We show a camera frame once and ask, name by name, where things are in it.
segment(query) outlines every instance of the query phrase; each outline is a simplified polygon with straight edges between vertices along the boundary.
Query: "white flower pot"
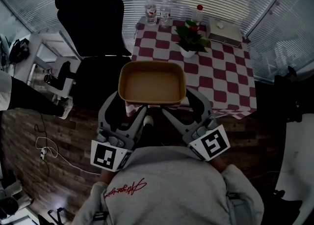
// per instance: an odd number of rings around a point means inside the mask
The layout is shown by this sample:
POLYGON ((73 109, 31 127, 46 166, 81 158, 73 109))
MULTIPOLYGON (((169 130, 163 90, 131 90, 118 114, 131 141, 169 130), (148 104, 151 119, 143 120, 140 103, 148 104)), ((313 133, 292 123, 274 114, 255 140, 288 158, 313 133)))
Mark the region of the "white flower pot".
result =
POLYGON ((180 47, 180 52, 185 58, 191 58, 196 53, 196 51, 186 51, 182 47, 180 47))

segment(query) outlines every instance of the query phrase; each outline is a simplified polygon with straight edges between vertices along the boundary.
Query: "plastic bottle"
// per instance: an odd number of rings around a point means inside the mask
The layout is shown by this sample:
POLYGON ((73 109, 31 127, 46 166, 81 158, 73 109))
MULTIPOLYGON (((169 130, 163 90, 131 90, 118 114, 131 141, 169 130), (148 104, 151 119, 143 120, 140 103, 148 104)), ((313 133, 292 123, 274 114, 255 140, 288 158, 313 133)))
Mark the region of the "plastic bottle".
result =
POLYGON ((154 0, 146 0, 145 14, 146 14, 147 25, 150 25, 150 26, 156 25, 156 22, 157 22, 156 10, 157 10, 157 7, 154 0))
POLYGON ((192 21, 194 21, 197 25, 197 30, 200 28, 200 23, 203 19, 203 6, 197 5, 197 9, 194 11, 192 15, 192 21))
POLYGON ((160 7, 160 25, 165 28, 168 26, 170 18, 170 6, 168 0, 163 0, 160 7))

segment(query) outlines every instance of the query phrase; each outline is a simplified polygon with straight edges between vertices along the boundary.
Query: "power cord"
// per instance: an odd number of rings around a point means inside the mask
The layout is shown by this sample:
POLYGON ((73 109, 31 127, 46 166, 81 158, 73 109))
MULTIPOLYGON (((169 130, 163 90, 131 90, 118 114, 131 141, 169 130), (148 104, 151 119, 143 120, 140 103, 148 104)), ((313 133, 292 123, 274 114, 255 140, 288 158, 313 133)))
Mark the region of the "power cord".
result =
MULTIPOLYGON (((35 130, 36 132, 38 132, 38 133, 44 133, 45 136, 47 137, 46 125, 45 125, 45 122, 44 122, 44 118, 43 118, 43 116, 42 116, 41 113, 39 113, 39 114, 40 114, 41 120, 42 120, 42 122, 43 122, 44 130, 41 131, 41 130, 39 129, 39 127, 38 127, 37 124, 34 125, 34 130, 35 130)), ((33 184, 34 184, 34 183, 43 183, 43 182, 45 182, 45 181, 47 181, 47 180, 49 179, 50 170, 49 170, 48 163, 47 163, 45 160, 43 160, 43 159, 42 159, 42 161, 45 162, 45 164, 46 164, 46 166, 47 166, 47 177, 46 177, 44 180, 34 180, 34 181, 32 181, 32 182, 31 182, 31 188, 32 188, 32 189, 33 189, 33 184)))
POLYGON ((77 167, 77 166, 72 165, 69 161, 67 161, 67 160, 59 153, 58 146, 56 145, 56 143, 53 142, 51 139, 49 139, 49 138, 47 138, 47 137, 37 137, 35 146, 36 146, 36 148, 37 148, 38 150, 41 150, 41 149, 43 149, 43 148, 46 149, 47 152, 46 152, 45 154, 47 154, 47 153, 48 153, 48 150, 49 150, 50 153, 51 153, 51 155, 52 155, 52 157, 53 157, 54 159, 57 158, 58 155, 59 155, 59 156, 60 156, 62 159, 64 159, 70 166, 72 166, 72 167, 74 167, 74 168, 77 168, 77 169, 79 169, 79 170, 81 170, 81 171, 83 171, 83 172, 86 172, 86 173, 95 174, 95 175, 100 175, 100 173, 85 171, 85 170, 83 170, 82 168, 79 168, 79 167, 77 167), (45 146, 45 147, 38 147, 38 146, 37 146, 38 139, 46 139, 46 146, 45 146), (54 149, 52 146, 47 146, 47 141, 51 141, 52 143, 54 143, 56 149, 54 149))

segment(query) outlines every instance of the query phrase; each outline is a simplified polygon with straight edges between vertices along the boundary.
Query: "gray sweatshirt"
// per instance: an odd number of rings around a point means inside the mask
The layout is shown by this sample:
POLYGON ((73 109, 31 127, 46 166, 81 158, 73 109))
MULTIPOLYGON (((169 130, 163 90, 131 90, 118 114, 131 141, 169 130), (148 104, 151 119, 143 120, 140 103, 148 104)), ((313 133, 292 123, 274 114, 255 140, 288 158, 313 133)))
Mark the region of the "gray sweatshirt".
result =
POLYGON ((245 204, 245 223, 259 225, 262 199, 236 166, 220 174, 186 147, 144 147, 109 185, 93 186, 72 224, 90 225, 96 212, 105 211, 102 223, 108 225, 244 225, 236 222, 230 193, 245 204))

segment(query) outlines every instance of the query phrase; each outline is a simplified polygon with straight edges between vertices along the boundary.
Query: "headphones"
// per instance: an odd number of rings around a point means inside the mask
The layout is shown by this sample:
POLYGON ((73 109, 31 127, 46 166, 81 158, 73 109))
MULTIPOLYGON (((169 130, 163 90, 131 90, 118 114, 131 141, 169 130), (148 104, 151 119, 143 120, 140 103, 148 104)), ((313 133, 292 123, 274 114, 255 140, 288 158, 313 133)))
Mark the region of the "headphones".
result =
POLYGON ((29 56, 28 44, 29 41, 26 38, 22 41, 19 39, 15 41, 9 56, 10 64, 17 64, 29 56))

